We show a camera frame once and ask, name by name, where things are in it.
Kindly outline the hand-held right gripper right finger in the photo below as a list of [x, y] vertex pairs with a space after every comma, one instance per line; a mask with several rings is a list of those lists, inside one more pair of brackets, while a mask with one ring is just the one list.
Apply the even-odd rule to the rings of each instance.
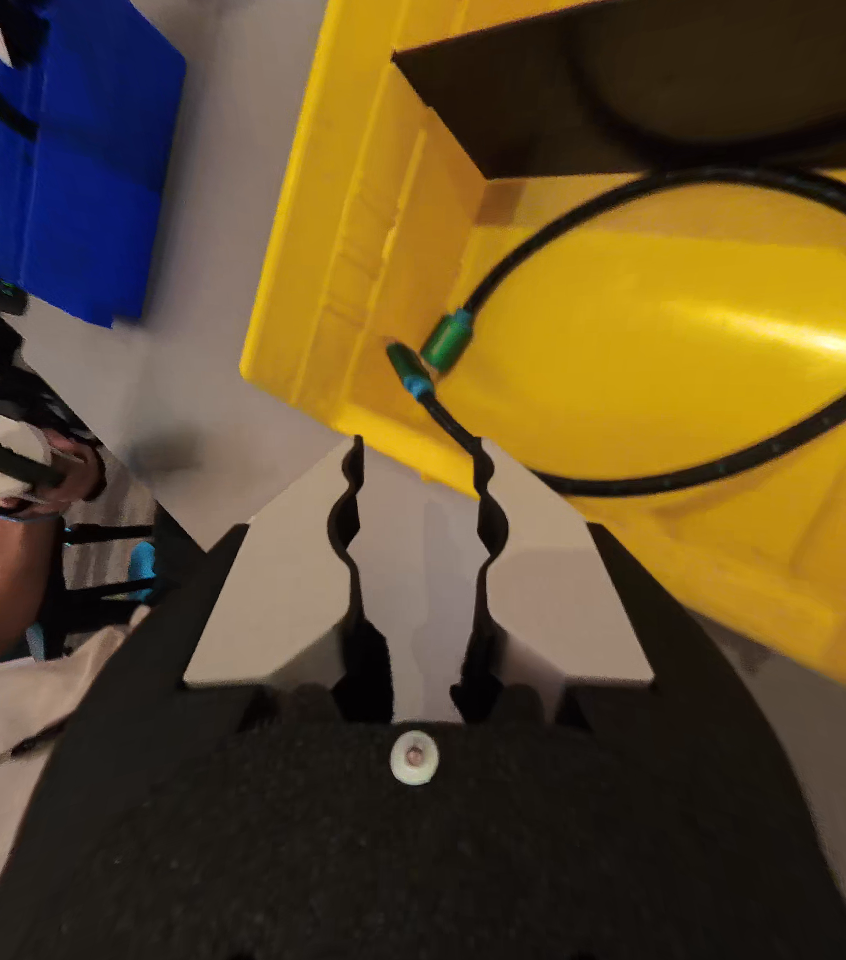
[[466, 724], [504, 690], [528, 688], [545, 720], [571, 692], [646, 691], [656, 679], [581, 513], [492, 440], [473, 447], [477, 572], [473, 627], [451, 698]]

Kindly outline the grey desk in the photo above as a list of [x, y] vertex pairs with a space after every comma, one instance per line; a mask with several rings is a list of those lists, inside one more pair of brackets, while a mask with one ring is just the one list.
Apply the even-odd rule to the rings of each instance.
[[[339, 443], [239, 373], [325, 3], [138, 6], [188, 62], [143, 322], [102, 329], [36, 300], [17, 327], [25, 361], [209, 548]], [[354, 555], [396, 718], [456, 719], [477, 507], [378, 453], [366, 466]], [[846, 894], [846, 687], [697, 621], [781, 738]]]

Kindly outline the yellow plastic bin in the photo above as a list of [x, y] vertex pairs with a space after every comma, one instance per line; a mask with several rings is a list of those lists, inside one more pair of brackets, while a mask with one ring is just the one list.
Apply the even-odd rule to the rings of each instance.
[[[393, 55], [590, 3], [328, 3], [246, 381], [474, 495], [471, 459], [387, 345], [420, 352], [519, 244], [657, 171], [487, 180]], [[432, 378], [470, 434], [532, 472], [643, 477], [743, 450], [846, 393], [846, 217], [726, 185], [631, 202], [519, 267]], [[566, 499], [684, 605], [846, 684], [846, 423], [711, 486]]]

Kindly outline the person's left hand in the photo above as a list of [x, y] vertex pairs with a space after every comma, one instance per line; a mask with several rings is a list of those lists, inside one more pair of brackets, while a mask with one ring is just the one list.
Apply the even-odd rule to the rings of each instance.
[[0, 499], [0, 511], [57, 512], [64, 517], [73, 507], [92, 502], [105, 490], [105, 464], [92, 444], [69, 438], [53, 429], [46, 429], [44, 436], [63, 480], [58, 486], [40, 487], [29, 495], [29, 499]]

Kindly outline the black braided cable green plugs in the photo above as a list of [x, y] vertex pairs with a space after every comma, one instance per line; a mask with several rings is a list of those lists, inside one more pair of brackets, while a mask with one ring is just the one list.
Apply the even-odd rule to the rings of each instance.
[[[463, 306], [444, 315], [420, 351], [390, 342], [386, 357], [403, 389], [457, 445], [477, 462], [482, 442], [438, 398], [433, 375], [453, 371], [473, 339], [475, 322], [497, 289], [549, 244], [589, 222], [652, 196], [697, 186], [740, 186], [788, 195], [846, 218], [846, 182], [825, 175], [766, 166], [705, 165], [657, 171], [613, 187], [572, 208], [516, 246], [477, 284]], [[710, 462], [666, 473], [618, 479], [571, 478], [535, 470], [533, 475], [562, 498], [632, 499], [664, 496], [748, 474], [805, 448], [846, 424], [846, 393], [798, 423]]]

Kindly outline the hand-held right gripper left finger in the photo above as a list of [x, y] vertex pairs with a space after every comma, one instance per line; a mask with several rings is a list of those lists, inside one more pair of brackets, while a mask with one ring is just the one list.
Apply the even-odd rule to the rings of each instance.
[[184, 673], [189, 688], [319, 686], [349, 721], [393, 721], [388, 642], [349, 551], [365, 455], [363, 438], [346, 438], [248, 522]]

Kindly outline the black bin divider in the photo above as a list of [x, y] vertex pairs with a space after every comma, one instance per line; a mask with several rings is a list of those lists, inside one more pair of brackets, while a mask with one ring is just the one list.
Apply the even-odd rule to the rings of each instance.
[[596, 2], [392, 60], [488, 181], [846, 169], [846, 1]]

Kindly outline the blue plastic bin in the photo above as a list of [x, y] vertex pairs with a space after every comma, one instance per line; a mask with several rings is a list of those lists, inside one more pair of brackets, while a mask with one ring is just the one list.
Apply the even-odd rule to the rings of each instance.
[[133, 2], [0, 2], [0, 312], [141, 318], [185, 75]]

